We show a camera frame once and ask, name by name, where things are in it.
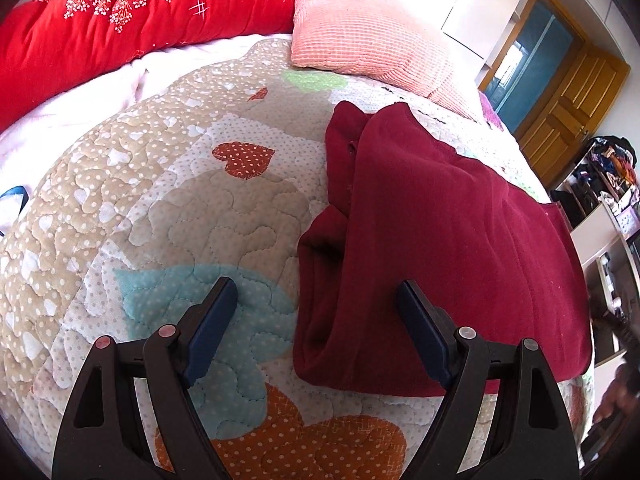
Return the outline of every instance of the blue gripper pad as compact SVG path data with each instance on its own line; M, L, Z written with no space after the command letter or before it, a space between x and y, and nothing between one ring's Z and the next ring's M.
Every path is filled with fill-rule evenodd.
M427 374L448 389L454 379L450 359L456 353L452 320L442 309L434 307L412 280L398 286L396 307Z
M213 300L189 342L189 363L182 374L188 388L209 371L213 356L238 304L238 289L234 280L227 278L222 290L215 298L210 299L214 290L215 286L202 302L202 306L207 306L208 301Z

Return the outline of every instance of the striped pillow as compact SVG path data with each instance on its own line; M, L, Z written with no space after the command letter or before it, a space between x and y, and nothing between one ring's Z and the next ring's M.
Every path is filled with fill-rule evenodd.
M458 73L445 35L400 0L296 0L294 65L366 75L482 122L475 83Z

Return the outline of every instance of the quilt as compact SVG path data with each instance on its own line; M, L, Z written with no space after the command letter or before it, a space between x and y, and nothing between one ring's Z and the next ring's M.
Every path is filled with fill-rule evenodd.
M289 55L288 41L261 41L97 125L0 242L0 411L45 472L93 341L149 336L220 276L237 283L238 309L190 393L233 478L396 480L413 457L441 398L320 388L292 368L296 247L327 205L334 106L407 102L434 137L548 198L508 132L368 78L294 68ZM577 442L592 370L560 384ZM145 381L136 389L155 459L170 469ZM480 458L494 405L485 396L463 468Z

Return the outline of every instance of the screw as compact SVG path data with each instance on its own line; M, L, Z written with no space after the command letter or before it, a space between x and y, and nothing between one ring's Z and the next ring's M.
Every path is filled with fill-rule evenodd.
M458 333L460 334L460 337L463 337L464 339L473 339L477 335L476 331L470 326L463 326L458 330Z
M524 340L524 346L526 346L526 348L531 350L532 352L535 352L538 348L540 348L540 345L538 345L538 342L535 339L530 339L530 338L526 338Z
M160 337L171 337L175 334L175 326L174 325L162 325L158 329L158 334Z
M111 338L108 335L101 335L95 340L95 347L102 350L111 344Z

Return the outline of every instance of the folded maroon sweater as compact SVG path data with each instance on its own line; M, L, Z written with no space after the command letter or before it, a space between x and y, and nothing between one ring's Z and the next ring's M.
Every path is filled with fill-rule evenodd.
M404 103L369 116L341 102L326 150L330 205L298 245L300 378L441 395L396 312L396 287L407 279L487 340L535 338L556 380L587 369L586 286L557 205L434 139Z

